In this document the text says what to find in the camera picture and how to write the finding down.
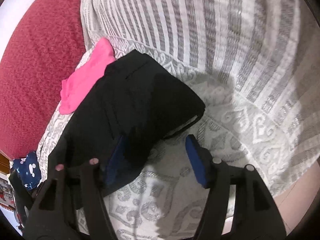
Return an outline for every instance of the red cushion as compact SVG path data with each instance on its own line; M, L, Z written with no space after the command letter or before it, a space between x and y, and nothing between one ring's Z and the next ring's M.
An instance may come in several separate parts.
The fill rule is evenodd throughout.
M81 59L80 0L36 0L0 62L0 150L25 157L60 101L61 81Z

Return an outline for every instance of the striped blanket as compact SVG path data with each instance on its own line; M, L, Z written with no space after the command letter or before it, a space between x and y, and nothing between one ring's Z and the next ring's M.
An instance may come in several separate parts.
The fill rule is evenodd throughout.
M117 58L149 54L206 104L201 121L159 142L140 176L105 198L119 239L194 234L208 191L188 161L188 133L230 165L253 164L272 195L319 157L320 31L303 0L82 0L81 20L83 61L106 37ZM43 179L69 118L56 112L39 144ZM234 198L231 188L228 216ZM87 232L82 210L78 220Z

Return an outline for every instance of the tile floor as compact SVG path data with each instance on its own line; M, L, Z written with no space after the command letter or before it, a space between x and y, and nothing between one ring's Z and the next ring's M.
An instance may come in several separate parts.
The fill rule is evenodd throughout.
M300 222L320 188L320 166L314 163L289 189L275 197L284 225L289 234ZM231 230L232 218L226 219L223 233Z

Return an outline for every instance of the black fabric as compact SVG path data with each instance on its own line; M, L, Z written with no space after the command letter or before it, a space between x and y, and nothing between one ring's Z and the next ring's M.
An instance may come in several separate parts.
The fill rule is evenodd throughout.
M120 136L124 136L127 144L120 165L125 166L119 169L126 172L103 188L103 194L108 195L139 175L158 140L193 125L204 108L187 85L150 56L134 50L108 65L74 112L49 155L48 176L59 163L78 166L94 157L103 163L103 173ZM73 190L79 208L79 187Z

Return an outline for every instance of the blue patterned fabric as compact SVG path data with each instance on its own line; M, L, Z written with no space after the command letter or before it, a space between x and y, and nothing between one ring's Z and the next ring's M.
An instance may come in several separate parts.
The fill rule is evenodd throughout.
M41 179L41 171L35 151L29 152L26 158L14 159L13 168L17 170L18 176L27 190L37 187Z

